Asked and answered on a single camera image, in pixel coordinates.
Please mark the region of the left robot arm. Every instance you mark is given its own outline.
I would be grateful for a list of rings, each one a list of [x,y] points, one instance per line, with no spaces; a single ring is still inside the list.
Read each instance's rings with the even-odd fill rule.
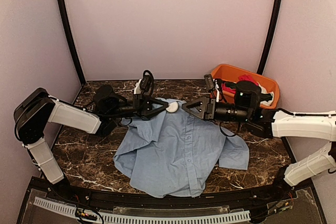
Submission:
[[[89,134],[107,136],[117,127],[117,119],[139,117],[149,120],[169,108],[169,103],[145,94],[149,88],[136,88],[133,100],[114,92],[110,85],[101,86],[92,99],[94,111],[59,100],[44,88],[36,89],[14,111],[14,134],[28,150],[35,165],[54,185],[54,193],[63,201],[74,197],[66,176],[45,141],[47,123],[72,127]]]

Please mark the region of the light blue button shirt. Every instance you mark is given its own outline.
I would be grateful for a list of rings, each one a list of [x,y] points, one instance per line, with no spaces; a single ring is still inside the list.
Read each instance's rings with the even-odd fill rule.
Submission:
[[[113,157],[114,166],[131,187],[150,196],[197,197],[215,164],[248,168],[249,148],[241,137],[182,109],[123,123],[129,129]]]

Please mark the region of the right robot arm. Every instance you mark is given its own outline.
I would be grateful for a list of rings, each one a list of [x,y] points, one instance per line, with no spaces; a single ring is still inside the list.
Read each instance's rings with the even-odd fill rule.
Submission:
[[[335,111],[324,113],[289,112],[285,109],[262,109],[266,98],[261,87],[251,81],[230,83],[235,89],[234,103],[221,103],[201,97],[183,104],[182,109],[201,120],[244,123],[247,130],[264,138],[308,137],[328,143],[301,161],[281,168],[268,188],[273,200],[280,199],[289,188],[335,168]]]

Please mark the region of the round white brooch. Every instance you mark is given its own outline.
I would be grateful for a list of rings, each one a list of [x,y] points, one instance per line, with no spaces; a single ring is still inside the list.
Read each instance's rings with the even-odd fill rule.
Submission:
[[[177,102],[171,102],[169,103],[169,106],[166,108],[166,110],[169,113],[174,113],[178,110],[178,108],[179,108],[179,104]]]

